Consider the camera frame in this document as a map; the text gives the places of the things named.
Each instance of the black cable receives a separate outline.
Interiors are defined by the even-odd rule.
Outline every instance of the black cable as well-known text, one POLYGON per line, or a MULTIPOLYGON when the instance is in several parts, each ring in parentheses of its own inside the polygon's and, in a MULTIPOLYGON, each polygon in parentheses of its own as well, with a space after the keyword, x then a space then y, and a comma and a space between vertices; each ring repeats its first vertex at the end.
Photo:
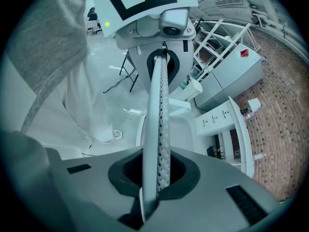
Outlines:
POLYGON ((128 77, 130 77, 133 72, 135 71, 136 69, 134 69, 129 75, 127 75, 125 78, 122 78, 118 83, 116 83, 115 85, 111 86, 108 90, 106 91, 103 91, 103 94, 106 94, 108 91, 110 91, 111 89, 117 87, 123 80, 126 80, 128 77))
POLYGON ((241 115, 244 115, 244 114, 247 113, 247 112, 248 112, 248 108, 245 108, 245 109, 241 109, 241 110, 240 110, 241 115))
POLYGON ((90 157, 95 157, 95 155, 88 155, 88 154, 85 154, 85 153, 82 153, 83 156, 90 156, 90 157))

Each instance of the brick floor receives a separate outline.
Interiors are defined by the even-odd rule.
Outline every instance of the brick floor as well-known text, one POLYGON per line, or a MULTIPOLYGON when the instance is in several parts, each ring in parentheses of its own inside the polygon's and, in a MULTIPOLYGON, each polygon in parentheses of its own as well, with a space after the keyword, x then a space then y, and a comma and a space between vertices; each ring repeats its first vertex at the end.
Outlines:
POLYGON ((309 159, 309 68, 278 40, 253 30, 267 57, 264 78, 234 100, 241 108, 257 97, 262 107, 247 121, 255 161, 254 179, 277 199, 293 195, 309 159))

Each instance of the gray cabinet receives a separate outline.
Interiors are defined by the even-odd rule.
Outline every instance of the gray cabinet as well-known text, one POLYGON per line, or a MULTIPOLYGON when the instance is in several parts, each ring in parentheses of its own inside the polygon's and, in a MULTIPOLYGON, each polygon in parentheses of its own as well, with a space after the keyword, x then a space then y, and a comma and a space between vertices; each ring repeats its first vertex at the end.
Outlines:
POLYGON ((203 92, 195 97, 197 107, 209 111, 236 97, 263 78, 261 56, 239 43, 235 49, 208 75, 201 85, 203 92), (249 49, 247 57, 240 51, 249 49))

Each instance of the gray hoodie sleeve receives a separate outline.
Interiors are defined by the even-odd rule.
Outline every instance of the gray hoodie sleeve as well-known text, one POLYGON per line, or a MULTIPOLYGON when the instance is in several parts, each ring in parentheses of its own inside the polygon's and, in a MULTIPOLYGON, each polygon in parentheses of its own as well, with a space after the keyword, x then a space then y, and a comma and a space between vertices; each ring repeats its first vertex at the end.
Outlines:
POLYGON ((6 52, 37 95, 23 132, 54 88, 87 56, 84 10, 85 0, 36 0, 11 35, 6 52))

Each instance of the white table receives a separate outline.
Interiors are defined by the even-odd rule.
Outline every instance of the white table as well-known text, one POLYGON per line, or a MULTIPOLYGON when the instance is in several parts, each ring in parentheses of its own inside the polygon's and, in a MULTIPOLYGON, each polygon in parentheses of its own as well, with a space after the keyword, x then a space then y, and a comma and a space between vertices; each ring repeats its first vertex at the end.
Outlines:
POLYGON ((198 135, 219 136, 225 160, 239 168, 250 178, 254 174, 253 154, 248 129, 240 108, 231 97, 220 106, 196 118, 198 135), (236 129, 240 159, 234 159, 230 130, 236 129))

